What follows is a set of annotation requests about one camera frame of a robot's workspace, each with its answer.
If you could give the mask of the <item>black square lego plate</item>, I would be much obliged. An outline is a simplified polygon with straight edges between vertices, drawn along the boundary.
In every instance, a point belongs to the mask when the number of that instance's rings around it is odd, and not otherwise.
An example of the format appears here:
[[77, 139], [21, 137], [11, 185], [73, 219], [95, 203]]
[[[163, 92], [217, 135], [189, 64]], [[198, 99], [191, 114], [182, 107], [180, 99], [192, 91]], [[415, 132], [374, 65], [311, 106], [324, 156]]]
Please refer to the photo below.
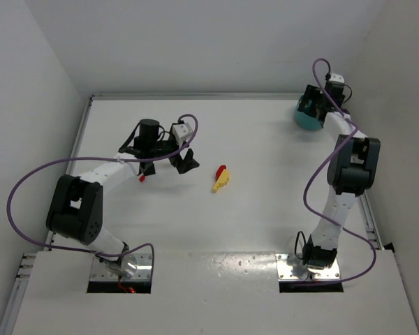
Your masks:
[[154, 164], [146, 165], [145, 168], [144, 168], [144, 170], [143, 170], [143, 172], [142, 172], [142, 174], [144, 176], [146, 176], [146, 177], [156, 174], [156, 170], [155, 170]]

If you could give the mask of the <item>red curved lego brick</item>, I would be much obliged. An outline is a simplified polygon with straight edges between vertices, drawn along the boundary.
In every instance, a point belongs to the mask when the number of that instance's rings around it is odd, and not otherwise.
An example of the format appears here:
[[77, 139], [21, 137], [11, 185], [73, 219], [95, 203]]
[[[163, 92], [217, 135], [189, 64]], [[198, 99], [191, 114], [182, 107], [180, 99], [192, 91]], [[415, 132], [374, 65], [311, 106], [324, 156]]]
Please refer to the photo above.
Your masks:
[[218, 179], [221, 173], [226, 169], [226, 165], [220, 165], [218, 170], [216, 171], [216, 179]]

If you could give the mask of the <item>yellow lego assembly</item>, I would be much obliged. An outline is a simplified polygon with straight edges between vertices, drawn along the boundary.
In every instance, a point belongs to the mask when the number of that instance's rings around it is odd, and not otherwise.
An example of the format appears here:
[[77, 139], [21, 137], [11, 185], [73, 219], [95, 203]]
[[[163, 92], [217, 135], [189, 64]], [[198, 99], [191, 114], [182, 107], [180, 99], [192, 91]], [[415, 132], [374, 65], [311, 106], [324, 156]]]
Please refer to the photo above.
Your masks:
[[227, 169], [224, 169], [216, 176], [215, 184], [212, 188], [213, 193], [217, 193], [221, 187], [224, 187], [230, 180], [230, 173]]

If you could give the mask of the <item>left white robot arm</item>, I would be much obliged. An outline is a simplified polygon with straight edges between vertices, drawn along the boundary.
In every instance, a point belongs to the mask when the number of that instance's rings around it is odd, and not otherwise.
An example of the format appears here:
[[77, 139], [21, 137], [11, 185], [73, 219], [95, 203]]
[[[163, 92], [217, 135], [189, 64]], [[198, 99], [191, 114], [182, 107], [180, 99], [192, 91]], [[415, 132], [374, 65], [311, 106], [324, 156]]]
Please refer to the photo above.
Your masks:
[[47, 229], [81, 243], [110, 271], [123, 276], [130, 269], [129, 247], [103, 227], [105, 194], [135, 177], [155, 174], [155, 161], [169, 160], [179, 174], [198, 168], [189, 147], [197, 129], [183, 118], [168, 130], [157, 120], [140, 120], [110, 161], [77, 176], [59, 178]]

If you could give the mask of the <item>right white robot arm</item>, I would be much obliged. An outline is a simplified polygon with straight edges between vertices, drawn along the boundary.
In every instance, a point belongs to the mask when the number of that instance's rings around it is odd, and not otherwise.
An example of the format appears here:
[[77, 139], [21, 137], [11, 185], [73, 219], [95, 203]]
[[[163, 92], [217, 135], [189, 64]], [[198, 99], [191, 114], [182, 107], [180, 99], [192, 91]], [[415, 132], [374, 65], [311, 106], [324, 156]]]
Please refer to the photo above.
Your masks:
[[358, 130], [349, 113], [336, 111], [322, 90], [313, 85], [306, 87], [295, 115], [300, 118], [301, 127], [305, 127], [305, 120], [315, 121], [335, 140], [335, 154], [328, 161], [328, 199], [300, 256], [307, 267], [330, 268], [337, 257], [339, 236], [349, 211], [374, 183], [381, 142]]

